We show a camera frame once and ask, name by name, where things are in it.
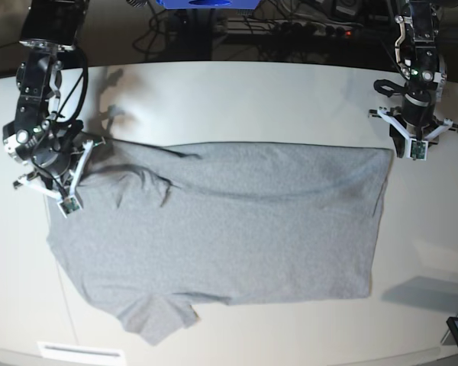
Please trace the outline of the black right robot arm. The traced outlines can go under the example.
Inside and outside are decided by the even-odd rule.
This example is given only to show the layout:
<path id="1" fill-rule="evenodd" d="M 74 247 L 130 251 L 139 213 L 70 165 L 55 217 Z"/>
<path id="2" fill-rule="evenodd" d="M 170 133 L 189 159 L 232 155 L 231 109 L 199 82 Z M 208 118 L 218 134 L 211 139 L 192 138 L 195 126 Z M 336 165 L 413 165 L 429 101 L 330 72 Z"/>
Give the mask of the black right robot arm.
<path id="1" fill-rule="evenodd" d="M 16 75 L 20 95 L 15 118 L 3 129 L 6 153 L 33 169 L 19 178 L 15 187 L 39 178 L 47 191 L 71 194 L 94 149 L 93 143 L 76 143 L 83 128 L 79 114 L 89 84 L 88 60 L 78 46 L 77 34 L 88 6 L 86 1 L 31 3 L 21 33 L 21 43 L 30 54 Z M 385 79 L 374 83 L 378 93 L 402 97 L 401 107 L 382 114 L 401 157 L 425 159 L 429 145 L 440 135 L 442 121 L 434 109 L 442 95 L 446 68 L 435 43 L 439 29 L 436 10 L 434 2 L 404 2 L 395 16 L 400 34 L 392 61 L 405 83 L 396 85 Z M 68 98 L 60 92 L 66 53 L 76 56 L 81 69 L 74 86 L 80 100 L 69 117 L 62 113 Z"/>

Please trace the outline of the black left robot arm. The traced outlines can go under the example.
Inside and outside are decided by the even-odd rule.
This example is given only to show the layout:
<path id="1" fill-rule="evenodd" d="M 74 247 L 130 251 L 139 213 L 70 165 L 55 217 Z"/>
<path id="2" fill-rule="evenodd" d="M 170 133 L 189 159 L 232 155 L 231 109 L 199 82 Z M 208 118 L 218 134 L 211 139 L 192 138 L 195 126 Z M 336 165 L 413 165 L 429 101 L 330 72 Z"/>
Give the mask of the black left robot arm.
<path id="1" fill-rule="evenodd" d="M 434 109 L 442 98 L 447 66 L 437 49 L 438 7 L 429 1 L 405 1 L 395 16 L 399 36 L 394 43 L 395 65 L 405 80 L 391 83 L 388 95 L 402 96 L 402 120 L 414 136 L 434 125 Z"/>

